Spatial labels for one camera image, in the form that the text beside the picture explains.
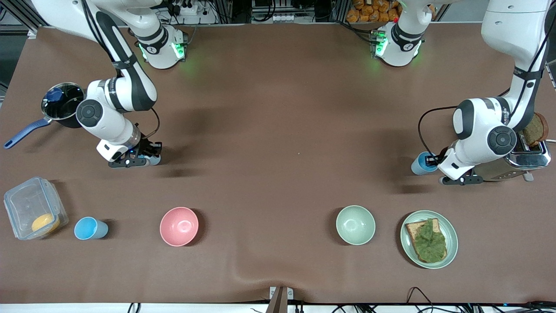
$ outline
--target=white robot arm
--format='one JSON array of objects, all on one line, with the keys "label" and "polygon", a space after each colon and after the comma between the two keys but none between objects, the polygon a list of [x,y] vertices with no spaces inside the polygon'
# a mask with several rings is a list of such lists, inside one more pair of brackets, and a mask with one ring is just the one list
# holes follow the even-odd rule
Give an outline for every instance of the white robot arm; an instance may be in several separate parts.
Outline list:
[{"label": "white robot arm", "polygon": [[79,123],[101,139],[97,151],[114,168],[156,165],[162,144],[150,142],[122,115],[152,109],[156,89],[114,21],[85,0],[33,0],[33,4],[54,27],[101,44],[118,72],[117,77],[91,82],[77,106]]},{"label": "white robot arm", "polygon": [[544,22],[550,0],[491,0],[481,34],[493,49],[515,61],[507,95],[466,99],[453,115],[458,140],[440,156],[438,168],[458,180],[478,164],[502,158],[516,143],[534,114],[535,95],[545,63]]},{"label": "white robot arm", "polygon": [[[382,44],[375,54],[393,66],[407,65],[417,54],[421,37],[431,20],[429,3],[458,0],[404,0],[397,23],[388,23]],[[445,148],[430,165],[451,180],[459,180],[476,165],[506,156],[534,114],[535,95],[545,63],[545,18],[550,0],[490,0],[481,34],[493,49],[515,61],[512,85],[507,95],[466,99],[454,111],[453,125],[458,140]]]},{"label": "white robot arm", "polygon": [[403,0],[403,12],[397,22],[388,22],[378,30],[384,32],[375,55],[386,64],[405,66],[417,55],[421,38],[433,18],[429,4],[449,4],[461,0]]},{"label": "white robot arm", "polygon": [[[57,29],[95,41],[87,23],[76,22],[71,16],[85,18],[79,13],[82,2],[75,0],[32,0],[46,22]],[[170,25],[162,25],[150,7],[162,0],[88,0],[89,7],[110,12],[126,22],[140,43],[146,61],[156,69],[167,69],[185,59],[187,35]]]}]

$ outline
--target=table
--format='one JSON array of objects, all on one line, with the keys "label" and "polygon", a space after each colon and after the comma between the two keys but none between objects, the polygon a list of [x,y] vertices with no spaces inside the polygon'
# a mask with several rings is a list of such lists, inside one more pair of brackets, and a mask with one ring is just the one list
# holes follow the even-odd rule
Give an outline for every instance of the table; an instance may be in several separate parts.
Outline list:
[{"label": "table", "polygon": [[[431,25],[425,37],[414,62],[393,68],[337,25],[199,28],[185,63],[145,66],[159,94],[162,125],[152,138],[164,144],[161,165],[110,169],[94,136],[59,125],[0,151],[1,193],[46,178],[70,218],[46,239],[19,241],[0,214],[0,302],[252,301],[276,285],[307,302],[405,302],[412,286],[434,302],[554,299],[554,165],[533,183],[445,187],[438,175],[411,175],[424,150],[419,116],[497,95],[513,70],[482,41],[480,25]],[[51,86],[113,74],[95,43],[41,29],[6,95],[2,140],[40,118]],[[548,77],[537,111],[556,119]],[[150,112],[126,116],[144,132],[156,126]],[[450,116],[423,122],[435,151],[454,140]],[[366,245],[347,246],[335,233],[349,204],[376,219]],[[187,247],[158,233],[176,206],[201,220]],[[420,209],[458,232],[458,255],[441,270],[417,267],[399,245],[401,221]],[[84,216],[108,220],[108,238],[75,239]]]}]

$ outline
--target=blue handle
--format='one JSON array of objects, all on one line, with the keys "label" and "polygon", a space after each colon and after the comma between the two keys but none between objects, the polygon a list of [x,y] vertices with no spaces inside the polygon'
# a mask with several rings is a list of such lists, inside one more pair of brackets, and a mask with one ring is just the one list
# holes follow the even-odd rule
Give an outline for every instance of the blue handle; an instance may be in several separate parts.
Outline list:
[{"label": "blue handle", "polygon": [[9,149],[15,146],[18,142],[21,141],[21,139],[25,138],[28,134],[30,134],[35,129],[45,127],[48,125],[50,125],[50,121],[46,119],[40,119],[38,121],[32,122],[31,124],[27,125],[24,129],[22,129],[20,132],[18,132],[14,137],[8,140],[4,144],[4,149]]}]

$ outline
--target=blue plastic cup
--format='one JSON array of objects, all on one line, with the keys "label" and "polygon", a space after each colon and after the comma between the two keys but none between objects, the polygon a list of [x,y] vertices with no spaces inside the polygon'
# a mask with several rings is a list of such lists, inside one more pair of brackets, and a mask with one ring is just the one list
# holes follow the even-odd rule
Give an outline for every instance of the blue plastic cup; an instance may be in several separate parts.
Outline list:
[{"label": "blue plastic cup", "polygon": [[108,225],[94,217],[83,217],[75,224],[73,234],[80,240],[99,239],[108,233]]},{"label": "blue plastic cup", "polygon": [[413,161],[411,164],[411,171],[415,175],[426,175],[432,173],[438,169],[436,165],[427,165],[425,162],[425,158],[430,156],[430,153],[427,151],[421,152],[419,156]]}]

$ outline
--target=light green plate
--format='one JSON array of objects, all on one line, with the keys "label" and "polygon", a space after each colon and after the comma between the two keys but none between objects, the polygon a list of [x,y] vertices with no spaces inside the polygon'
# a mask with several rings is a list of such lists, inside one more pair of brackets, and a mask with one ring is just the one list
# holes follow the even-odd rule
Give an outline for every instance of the light green plate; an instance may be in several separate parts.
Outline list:
[{"label": "light green plate", "polygon": [[375,229],[375,218],[361,206],[345,207],[336,217],[336,230],[349,244],[366,244],[374,236]]},{"label": "light green plate", "polygon": [[[425,221],[429,218],[438,219],[440,231],[444,237],[446,237],[446,250],[448,251],[448,254],[444,260],[436,263],[425,263],[419,260],[417,253],[415,253],[415,249],[413,249],[413,245],[411,244],[411,238],[409,237],[408,230],[405,228],[406,224]],[[401,225],[400,239],[401,246],[413,262],[419,266],[430,268],[432,270],[437,270],[447,266],[455,259],[455,255],[458,253],[458,235],[455,233],[454,226],[452,226],[452,224],[445,217],[433,211],[422,210],[410,214]]]}]

